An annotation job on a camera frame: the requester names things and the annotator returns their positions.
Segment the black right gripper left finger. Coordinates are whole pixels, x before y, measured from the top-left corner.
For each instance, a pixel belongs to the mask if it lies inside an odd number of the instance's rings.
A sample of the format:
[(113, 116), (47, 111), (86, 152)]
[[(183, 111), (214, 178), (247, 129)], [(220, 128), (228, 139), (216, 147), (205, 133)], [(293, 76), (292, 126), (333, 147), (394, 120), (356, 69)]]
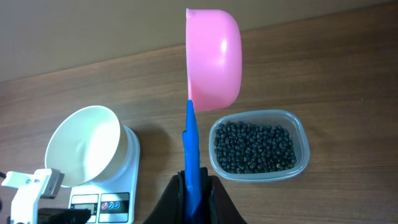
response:
[(143, 224), (184, 224), (185, 173), (174, 175)]

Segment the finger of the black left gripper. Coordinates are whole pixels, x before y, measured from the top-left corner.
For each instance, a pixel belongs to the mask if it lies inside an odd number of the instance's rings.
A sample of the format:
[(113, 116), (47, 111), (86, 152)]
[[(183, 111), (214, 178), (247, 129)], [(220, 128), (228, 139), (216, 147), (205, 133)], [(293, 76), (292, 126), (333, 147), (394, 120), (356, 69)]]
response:
[(91, 218), (89, 209), (40, 208), (38, 224), (85, 224)]

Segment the pink scoop with blue handle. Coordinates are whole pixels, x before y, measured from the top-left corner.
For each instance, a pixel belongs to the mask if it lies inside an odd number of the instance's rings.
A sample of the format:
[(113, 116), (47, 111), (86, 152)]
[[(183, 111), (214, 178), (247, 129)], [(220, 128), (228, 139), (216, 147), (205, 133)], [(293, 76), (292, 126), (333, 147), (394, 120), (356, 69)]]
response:
[(184, 222), (201, 222), (200, 143), (195, 114), (229, 107), (243, 72), (239, 27), (219, 9), (186, 10), (188, 101), (182, 140), (185, 154)]

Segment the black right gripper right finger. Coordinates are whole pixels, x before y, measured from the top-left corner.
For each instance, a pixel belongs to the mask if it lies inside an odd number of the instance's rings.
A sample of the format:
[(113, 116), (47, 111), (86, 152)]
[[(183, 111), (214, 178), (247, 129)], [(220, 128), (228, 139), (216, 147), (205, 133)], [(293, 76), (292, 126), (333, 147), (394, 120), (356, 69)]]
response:
[(215, 175), (208, 175), (208, 169), (200, 169), (201, 178), (201, 223), (247, 224), (238, 212), (232, 199)]

